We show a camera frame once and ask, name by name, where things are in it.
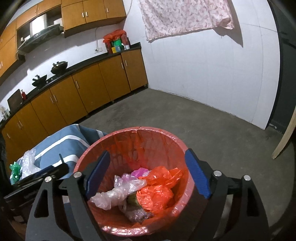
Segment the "olive green plastic bag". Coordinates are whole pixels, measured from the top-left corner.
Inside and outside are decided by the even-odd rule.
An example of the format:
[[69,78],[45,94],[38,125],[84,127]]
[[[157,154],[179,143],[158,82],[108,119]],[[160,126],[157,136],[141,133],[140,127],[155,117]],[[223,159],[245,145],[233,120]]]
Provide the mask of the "olive green plastic bag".
[[128,208],[139,209],[142,206],[137,201],[137,194],[133,193],[126,198],[126,203]]

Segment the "red plastic bag front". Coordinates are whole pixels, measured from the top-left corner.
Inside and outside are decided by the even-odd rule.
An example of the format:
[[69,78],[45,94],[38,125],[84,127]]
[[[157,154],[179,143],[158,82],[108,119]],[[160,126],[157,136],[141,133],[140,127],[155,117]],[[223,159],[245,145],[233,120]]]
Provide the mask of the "red plastic bag front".
[[148,185],[163,185],[167,188],[173,188],[182,178],[183,171],[179,168],[168,170],[165,166],[158,166],[144,177]]

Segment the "white plastic bag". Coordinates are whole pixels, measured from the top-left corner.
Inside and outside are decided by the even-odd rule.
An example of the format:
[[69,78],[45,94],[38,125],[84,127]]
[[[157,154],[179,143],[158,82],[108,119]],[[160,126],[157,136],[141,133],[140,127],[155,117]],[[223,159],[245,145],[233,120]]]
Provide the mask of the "white plastic bag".
[[134,223],[142,223],[144,220],[154,217],[153,213],[145,211],[141,206],[131,205],[126,202],[119,206],[119,210],[129,221]]

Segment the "upper cabinets right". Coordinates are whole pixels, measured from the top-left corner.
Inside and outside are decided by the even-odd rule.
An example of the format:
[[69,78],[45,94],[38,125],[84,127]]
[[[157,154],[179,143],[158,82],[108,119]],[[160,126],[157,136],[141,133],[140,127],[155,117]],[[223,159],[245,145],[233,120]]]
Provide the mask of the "upper cabinets right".
[[120,23],[126,18],[122,0],[62,1],[64,36]]

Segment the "red plastic bag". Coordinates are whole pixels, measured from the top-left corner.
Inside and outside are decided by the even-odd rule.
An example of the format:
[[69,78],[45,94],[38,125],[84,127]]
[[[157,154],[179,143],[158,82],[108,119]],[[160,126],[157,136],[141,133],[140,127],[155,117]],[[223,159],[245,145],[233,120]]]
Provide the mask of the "red plastic bag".
[[168,170],[165,166],[158,166],[144,177],[148,185],[163,185],[167,188],[173,188],[182,178],[183,171],[179,168]]
[[136,194],[138,204],[153,214],[164,211],[173,196],[172,190],[164,185],[145,186]]

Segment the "upper cabinets left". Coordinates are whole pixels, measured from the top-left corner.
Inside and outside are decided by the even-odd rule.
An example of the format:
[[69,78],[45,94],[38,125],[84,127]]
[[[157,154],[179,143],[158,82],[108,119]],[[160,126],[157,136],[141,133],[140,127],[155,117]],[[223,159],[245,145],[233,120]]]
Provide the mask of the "upper cabinets left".
[[14,20],[1,34],[1,84],[25,62],[25,56],[16,53],[16,37],[16,20]]

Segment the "range hood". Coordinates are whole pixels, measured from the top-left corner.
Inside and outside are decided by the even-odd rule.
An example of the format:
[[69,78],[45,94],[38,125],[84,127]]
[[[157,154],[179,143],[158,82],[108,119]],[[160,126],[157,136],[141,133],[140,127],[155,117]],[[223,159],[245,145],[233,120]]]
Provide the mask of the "range hood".
[[25,55],[64,32],[61,10],[52,9],[16,31],[16,53]]

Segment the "clear jar on counter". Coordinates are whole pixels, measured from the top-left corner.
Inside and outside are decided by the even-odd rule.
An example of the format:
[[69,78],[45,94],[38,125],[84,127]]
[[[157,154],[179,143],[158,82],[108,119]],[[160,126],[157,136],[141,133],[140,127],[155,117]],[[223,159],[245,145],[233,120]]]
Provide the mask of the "clear jar on counter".
[[7,120],[8,117],[10,116],[10,111],[2,105],[0,105],[0,112],[3,117],[3,120]]

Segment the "pink floral hanging cloth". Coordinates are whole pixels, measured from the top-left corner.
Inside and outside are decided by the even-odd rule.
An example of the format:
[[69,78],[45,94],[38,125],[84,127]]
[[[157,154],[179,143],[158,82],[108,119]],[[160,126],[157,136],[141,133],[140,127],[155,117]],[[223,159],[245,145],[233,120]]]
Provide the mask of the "pink floral hanging cloth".
[[147,40],[208,30],[234,29],[227,1],[139,1]]

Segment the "large bubble wrap sheet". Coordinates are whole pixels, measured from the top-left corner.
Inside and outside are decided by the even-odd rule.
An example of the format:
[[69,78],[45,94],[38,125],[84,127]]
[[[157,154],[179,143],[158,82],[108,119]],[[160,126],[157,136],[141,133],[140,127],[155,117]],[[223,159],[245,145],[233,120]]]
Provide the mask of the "large bubble wrap sheet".
[[24,153],[20,160],[21,177],[20,180],[41,171],[39,167],[35,165],[36,150],[31,149]]

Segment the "red plastic basket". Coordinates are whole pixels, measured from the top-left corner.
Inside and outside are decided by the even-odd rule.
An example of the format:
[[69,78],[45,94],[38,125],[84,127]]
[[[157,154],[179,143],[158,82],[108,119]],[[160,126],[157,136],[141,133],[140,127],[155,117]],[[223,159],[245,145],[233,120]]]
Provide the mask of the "red plastic basket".
[[185,163],[187,146],[159,128],[137,126],[92,144],[75,171],[107,151],[110,163],[88,202],[103,232],[118,237],[150,235],[182,219],[194,190]]

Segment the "magenta plastic bag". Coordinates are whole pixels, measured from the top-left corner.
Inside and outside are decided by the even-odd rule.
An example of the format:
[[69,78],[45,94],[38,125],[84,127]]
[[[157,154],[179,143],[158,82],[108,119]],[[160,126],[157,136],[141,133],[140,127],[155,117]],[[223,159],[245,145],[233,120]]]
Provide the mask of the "magenta plastic bag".
[[132,171],[131,173],[124,173],[121,178],[123,179],[123,181],[133,181],[138,180],[139,177],[146,177],[149,173],[150,170],[146,168],[139,168]]

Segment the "clear plastic bag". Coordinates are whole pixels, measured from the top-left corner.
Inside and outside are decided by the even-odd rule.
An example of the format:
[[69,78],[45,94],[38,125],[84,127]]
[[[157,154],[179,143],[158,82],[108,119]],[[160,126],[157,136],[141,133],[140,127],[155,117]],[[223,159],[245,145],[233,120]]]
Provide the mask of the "clear plastic bag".
[[126,198],[144,188],[147,185],[145,179],[123,181],[117,175],[114,176],[114,188],[107,192],[97,192],[90,201],[98,208],[110,210],[112,207],[123,205]]

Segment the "lower kitchen cabinets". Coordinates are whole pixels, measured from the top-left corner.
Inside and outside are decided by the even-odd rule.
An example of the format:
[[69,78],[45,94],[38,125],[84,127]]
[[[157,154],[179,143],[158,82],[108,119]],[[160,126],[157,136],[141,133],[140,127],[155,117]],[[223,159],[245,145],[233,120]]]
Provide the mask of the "lower kitchen cabinets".
[[90,58],[53,76],[1,122],[7,164],[63,127],[147,86],[140,43],[121,53]]

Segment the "blue striped tablecloth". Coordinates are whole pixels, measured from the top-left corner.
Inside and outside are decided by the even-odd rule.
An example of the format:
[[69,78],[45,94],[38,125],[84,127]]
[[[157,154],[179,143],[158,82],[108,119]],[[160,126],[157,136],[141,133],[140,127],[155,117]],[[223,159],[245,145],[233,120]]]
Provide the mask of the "blue striped tablecloth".
[[70,177],[82,154],[97,140],[106,136],[100,130],[87,128],[79,124],[72,124],[46,137],[33,149],[36,150],[35,165],[41,170],[48,166],[61,164],[59,154],[62,155],[69,167],[69,172],[62,178]]

